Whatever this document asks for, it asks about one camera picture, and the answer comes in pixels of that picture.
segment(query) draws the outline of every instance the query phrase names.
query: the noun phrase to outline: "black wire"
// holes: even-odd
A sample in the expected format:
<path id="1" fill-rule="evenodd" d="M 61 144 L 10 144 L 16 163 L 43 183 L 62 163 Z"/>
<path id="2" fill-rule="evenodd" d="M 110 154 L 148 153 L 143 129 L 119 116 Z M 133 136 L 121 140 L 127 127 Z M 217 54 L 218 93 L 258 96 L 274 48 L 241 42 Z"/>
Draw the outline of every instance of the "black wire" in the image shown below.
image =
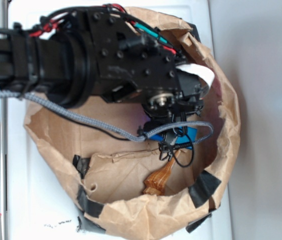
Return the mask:
<path id="1" fill-rule="evenodd" d="M 169 148 L 170 153 L 172 154 L 172 157 L 174 157 L 175 162 L 176 162 L 181 168 L 187 168 L 187 167 L 189 167 L 189 166 L 193 163 L 193 161 L 194 161 L 194 159 L 195 159 L 195 147 L 193 146 L 193 142 L 192 142 L 192 140 L 191 140 L 191 138 L 189 137 L 188 134 L 186 134 L 185 136 L 186 136 L 187 139 L 189 140 L 189 143 L 192 143 L 192 146 L 191 146 L 191 150 L 192 150 L 191 161 L 190 161 L 188 164 L 186 164 L 186 165 L 183 165 L 183 164 L 181 164 L 181 163 L 179 162 L 177 156 L 176 156 L 175 153 L 174 153 L 174 148 L 173 148 L 173 146 L 171 146 L 169 143 L 167 143 L 167 142 L 164 141 L 164 140 L 162 141 L 162 143 L 165 144 L 165 145 Z"/>
<path id="2" fill-rule="evenodd" d="M 80 125 L 80 126 L 84 126 L 84 127 L 88 127 L 88 128 L 91 128 L 91 129 L 98 130 L 98 131 L 100 131 L 100 132 L 102 132 L 102 133 L 104 133 L 104 134 L 110 136 L 111 138 L 113 138 L 113 139 L 115 139 L 115 140 L 119 140 L 119 141 L 130 141 L 130 140 L 127 139 L 127 138 L 117 137 L 117 136 L 111 134 L 110 132 L 108 132 L 108 131 L 106 131 L 106 130 L 100 128 L 100 127 L 92 126 L 92 125 L 89 125 L 89 124 L 86 124 L 86 123 L 83 123 L 83 122 L 80 122 L 80 121 L 77 121 L 77 120 L 73 120 L 73 119 L 71 119 L 71 118 L 69 118 L 69 117 L 66 117 L 66 116 L 64 116 L 64 115 L 60 115 L 59 113 L 57 113 L 57 112 L 55 112 L 55 111 L 52 111 L 52 112 L 55 113 L 56 115 L 58 115 L 59 117 L 65 119 L 65 120 L 70 121 L 71 123 L 78 124 L 78 125 Z"/>

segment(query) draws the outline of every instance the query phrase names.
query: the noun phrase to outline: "blue component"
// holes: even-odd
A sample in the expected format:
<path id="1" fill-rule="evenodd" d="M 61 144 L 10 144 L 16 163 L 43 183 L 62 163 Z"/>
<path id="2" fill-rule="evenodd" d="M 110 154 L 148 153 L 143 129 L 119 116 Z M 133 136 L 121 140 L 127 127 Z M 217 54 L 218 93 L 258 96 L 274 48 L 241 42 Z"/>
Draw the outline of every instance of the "blue component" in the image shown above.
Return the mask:
<path id="1" fill-rule="evenodd" d="M 138 28 L 138 29 L 142 29 L 142 30 L 145 31 L 147 34 L 150 34 L 152 37 L 155 37 L 156 39 L 159 37 L 159 35 L 158 35 L 156 32 L 151 31 L 150 29 L 148 29 L 147 27 L 143 26 L 142 24 L 140 24 L 140 23 L 138 23 L 138 22 L 137 22 L 134 26 L 135 26 L 136 28 Z M 160 40 L 161 42 L 165 43 L 165 44 L 168 43 L 168 41 L 165 40 L 163 37 L 160 37 L 159 40 Z"/>
<path id="2" fill-rule="evenodd" d="M 188 127 L 187 128 L 187 135 L 190 137 L 191 141 L 194 142 L 196 140 L 196 136 L 197 136 L 197 129 L 196 128 L 192 128 L 192 127 Z M 188 143 L 189 139 L 187 138 L 187 136 L 183 136 L 183 137 L 178 137 L 176 140 L 176 144 L 184 144 L 184 143 Z"/>
<path id="3" fill-rule="evenodd" d="M 197 131 L 198 130 L 196 128 L 193 128 L 193 127 L 187 128 L 187 135 L 190 137 L 192 142 L 194 142 L 196 140 Z M 157 135 L 150 137 L 150 139 L 160 142 L 160 141 L 163 140 L 163 137 L 160 136 L 159 134 L 157 134 Z M 189 139 L 187 138 L 187 136 L 183 136 L 183 137 L 178 137 L 175 143 L 176 144 L 184 144 L 184 143 L 188 143 L 188 142 L 189 142 Z"/>

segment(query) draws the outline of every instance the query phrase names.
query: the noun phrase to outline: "crumpled paper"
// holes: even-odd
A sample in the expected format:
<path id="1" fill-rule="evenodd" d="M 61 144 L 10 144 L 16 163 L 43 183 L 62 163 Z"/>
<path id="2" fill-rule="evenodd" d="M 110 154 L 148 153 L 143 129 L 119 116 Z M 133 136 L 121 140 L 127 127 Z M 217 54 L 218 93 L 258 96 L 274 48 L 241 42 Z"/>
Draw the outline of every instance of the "crumpled paper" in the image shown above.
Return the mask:
<path id="1" fill-rule="evenodd" d="M 68 122 L 34 103 L 29 105 L 24 126 L 78 208 L 81 208 L 77 200 L 80 186 L 84 187 L 87 198 L 104 204 L 98 218 L 85 213 L 87 219 L 109 235 L 131 240 L 158 240 L 220 206 L 240 145 L 239 104 L 235 90 L 210 50 L 189 33 L 191 27 L 186 22 L 138 7 L 126 10 L 161 29 L 164 37 L 187 52 L 191 62 L 209 67 L 215 73 L 211 90 L 204 99 L 202 115 L 193 117 L 211 122 L 214 135 L 196 146 L 192 168 L 174 166 L 166 185 L 166 196 L 142 195 L 145 178 L 165 164 L 159 161 L 156 142 L 117 141 L 99 131 Z M 72 111 L 131 133 L 148 120 L 139 104 L 107 104 L 96 96 Z M 198 128 L 198 137 L 206 133 L 203 127 Z M 91 158 L 89 170 L 82 180 L 72 164 L 74 155 Z M 179 160 L 186 163 L 190 156 L 190 151 L 182 151 Z M 203 170 L 221 180 L 221 184 L 205 204 L 195 208 L 187 187 Z"/>

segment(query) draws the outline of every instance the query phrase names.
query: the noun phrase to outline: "black electrical tape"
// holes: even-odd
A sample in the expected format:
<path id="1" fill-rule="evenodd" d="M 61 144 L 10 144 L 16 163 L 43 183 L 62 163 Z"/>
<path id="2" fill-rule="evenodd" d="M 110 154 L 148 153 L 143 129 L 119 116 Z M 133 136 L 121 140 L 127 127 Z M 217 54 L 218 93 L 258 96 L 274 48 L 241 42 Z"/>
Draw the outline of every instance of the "black electrical tape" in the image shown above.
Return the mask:
<path id="1" fill-rule="evenodd" d="M 102 213 L 103 207 L 105 206 L 102 203 L 88 199 L 87 193 L 84 190 L 83 186 L 80 186 L 79 188 L 77 200 L 83 211 L 85 211 L 87 214 L 94 218 L 99 218 L 100 214 Z"/>
<path id="2" fill-rule="evenodd" d="M 195 183 L 188 188 L 195 208 L 199 208 L 215 193 L 221 180 L 207 171 L 201 172 Z"/>
<path id="3" fill-rule="evenodd" d="M 77 217 L 79 221 L 78 230 L 85 230 L 89 232 L 94 232 L 98 234 L 105 234 L 106 230 L 100 227 L 98 224 L 94 223 L 93 221 L 85 218 L 84 213 L 79 211 L 79 216 Z"/>
<path id="4" fill-rule="evenodd" d="M 195 221 L 193 223 L 191 223 L 190 225 L 185 227 L 185 230 L 190 234 L 192 233 L 194 230 L 196 230 L 205 220 L 207 220 L 207 218 L 212 217 L 212 213 L 210 213 L 209 215 L 199 219 L 198 221 Z"/>

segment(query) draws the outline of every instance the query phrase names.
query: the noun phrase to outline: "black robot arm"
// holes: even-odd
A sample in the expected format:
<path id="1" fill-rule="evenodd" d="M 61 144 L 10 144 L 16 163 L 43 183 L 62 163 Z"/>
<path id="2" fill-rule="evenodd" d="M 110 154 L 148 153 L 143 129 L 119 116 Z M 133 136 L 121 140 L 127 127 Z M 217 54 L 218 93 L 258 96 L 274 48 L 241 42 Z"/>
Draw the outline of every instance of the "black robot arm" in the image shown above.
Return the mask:
<path id="1" fill-rule="evenodd" d="M 52 30 L 48 40 L 39 38 Z M 187 64 L 182 51 L 119 5 L 65 8 L 41 17 L 33 29 L 15 23 L 0 34 L 1 90 L 45 93 L 65 108 L 79 107 L 91 95 L 107 103 L 140 103 L 151 118 L 147 130 L 186 121 L 204 106 L 198 76 L 177 68 Z M 186 128 L 170 134 L 164 139 L 182 136 Z"/>

